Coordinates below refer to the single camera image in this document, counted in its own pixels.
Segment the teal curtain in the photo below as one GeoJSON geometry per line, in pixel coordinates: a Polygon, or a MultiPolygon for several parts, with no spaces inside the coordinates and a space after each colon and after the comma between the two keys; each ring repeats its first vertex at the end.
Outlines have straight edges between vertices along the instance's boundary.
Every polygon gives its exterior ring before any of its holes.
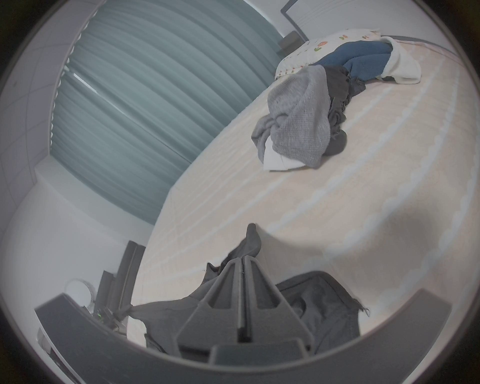
{"type": "Polygon", "coordinates": [[[50,153],[154,223],[189,164],[271,84],[280,40],[243,0],[108,0],[64,68],[50,153]]]}

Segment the gray sweater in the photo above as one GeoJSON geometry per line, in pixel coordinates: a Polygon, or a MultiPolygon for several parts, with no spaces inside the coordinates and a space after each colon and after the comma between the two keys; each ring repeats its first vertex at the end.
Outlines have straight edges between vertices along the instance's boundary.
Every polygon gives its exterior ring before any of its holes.
{"type": "Polygon", "coordinates": [[[270,91],[270,113],[258,120],[252,133],[263,163],[265,142],[272,137],[273,150],[316,168],[330,142],[330,96],[325,69],[303,68],[270,91]]]}

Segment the mattress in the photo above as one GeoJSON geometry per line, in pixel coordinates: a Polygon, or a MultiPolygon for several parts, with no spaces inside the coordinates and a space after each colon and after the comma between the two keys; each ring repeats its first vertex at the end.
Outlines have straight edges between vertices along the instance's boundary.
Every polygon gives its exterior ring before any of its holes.
{"type": "MultiPolygon", "coordinates": [[[[479,97],[460,59],[401,42],[415,85],[373,81],[347,106],[348,144],[318,169],[265,172],[250,136],[266,89],[172,187],[144,253],[132,304],[180,299],[256,223],[274,283],[322,270],[370,310],[364,334],[419,288],[453,304],[456,329],[479,281],[479,97]]],[[[129,320],[128,339],[145,345],[129,320]]]]}

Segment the blue clothing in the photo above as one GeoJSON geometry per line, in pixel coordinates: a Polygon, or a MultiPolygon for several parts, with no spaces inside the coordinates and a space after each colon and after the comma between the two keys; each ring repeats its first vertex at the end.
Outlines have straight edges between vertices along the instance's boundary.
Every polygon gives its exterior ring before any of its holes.
{"type": "Polygon", "coordinates": [[[382,41],[351,41],[312,65],[343,66],[352,79],[367,81],[382,74],[392,49],[390,44],[382,41]]]}

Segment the floral print pillow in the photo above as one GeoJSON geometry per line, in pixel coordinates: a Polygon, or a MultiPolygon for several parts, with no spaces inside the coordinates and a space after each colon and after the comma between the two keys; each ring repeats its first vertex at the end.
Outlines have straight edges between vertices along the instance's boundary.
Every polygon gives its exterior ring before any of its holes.
{"type": "Polygon", "coordinates": [[[304,66],[320,60],[339,46],[349,41],[375,41],[380,39],[378,29],[345,29],[321,39],[309,40],[285,57],[278,65],[275,80],[281,76],[297,73],[304,66]]]}

